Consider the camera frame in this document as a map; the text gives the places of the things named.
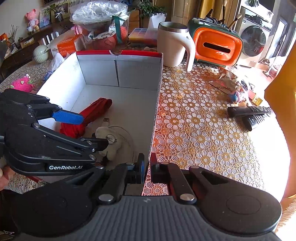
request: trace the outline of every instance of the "white flower pot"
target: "white flower pot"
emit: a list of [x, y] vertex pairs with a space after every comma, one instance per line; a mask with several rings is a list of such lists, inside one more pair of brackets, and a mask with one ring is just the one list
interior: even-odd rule
[[159, 23], [165, 21], [164, 13], [157, 13], [156, 15], [152, 15], [149, 19], [148, 28], [158, 28]]

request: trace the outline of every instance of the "red cloth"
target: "red cloth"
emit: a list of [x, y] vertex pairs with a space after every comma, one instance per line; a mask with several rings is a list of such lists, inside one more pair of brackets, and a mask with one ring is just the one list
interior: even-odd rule
[[73, 138], [79, 138], [83, 136], [85, 134], [86, 126], [105, 114], [105, 112], [110, 108], [111, 105], [111, 99], [99, 98], [89, 107], [80, 112], [80, 114], [84, 117], [84, 121], [82, 124], [73, 125], [62, 123], [59, 132]]

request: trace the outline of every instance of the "white cable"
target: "white cable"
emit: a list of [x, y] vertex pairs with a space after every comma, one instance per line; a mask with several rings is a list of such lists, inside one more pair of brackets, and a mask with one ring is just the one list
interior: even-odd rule
[[120, 133], [117, 133], [117, 134], [120, 135], [123, 139], [125, 139], [125, 140], [127, 141], [128, 145], [130, 146], [130, 148], [131, 148], [131, 153], [132, 153], [132, 162], [134, 162], [134, 143], [133, 143], [133, 138], [131, 137], [130, 133], [129, 133], [126, 129], [124, 129], [123, 127], [118, 126], [118, 125], [111, 125], [111, 126], [108, 126], [108, 128], [112, 128], [112, 127], [118, 127], [118, 128], [121, 128], [121, 129], [123, 129], [123, 130], [129, 135], [129, 137], [130, 137], [130, 141], [128, 141], [127, 138], [124, 137], [123, 135], [121, 135]]

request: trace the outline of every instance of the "pink bear figurine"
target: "pink bear figurine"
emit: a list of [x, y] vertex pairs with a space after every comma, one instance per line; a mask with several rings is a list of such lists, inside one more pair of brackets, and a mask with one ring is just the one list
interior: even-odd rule
[[25, 16], [29, 21], [28, 27], [32, 26], [33, 28], [35, 28], [38, 25], [39, 20], [37, 19], [38, 14], [36, 9], [32, 9], [30, 12], [26, 13]]
[[17, 80], [15, 80], [10, 88], [11, 89], [16, 89], [16, 90], [21, 90], [24, 92], [31, 92], [34, 88], [34, 86], [32, 85], [32, 82], [30, 81], [30, 76], [28, 74], [26, 74], [26, 76], [21, 77]]

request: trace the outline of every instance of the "washing machine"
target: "washing machine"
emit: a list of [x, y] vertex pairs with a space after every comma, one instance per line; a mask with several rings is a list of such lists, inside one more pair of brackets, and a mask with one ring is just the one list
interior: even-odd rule
[[254, 67], [266, 45], [272, 24], [244, 7], [241, 7], [240, 13], [242, 17], [235, 31], [239, 33], [244, 46], [237, 64]]

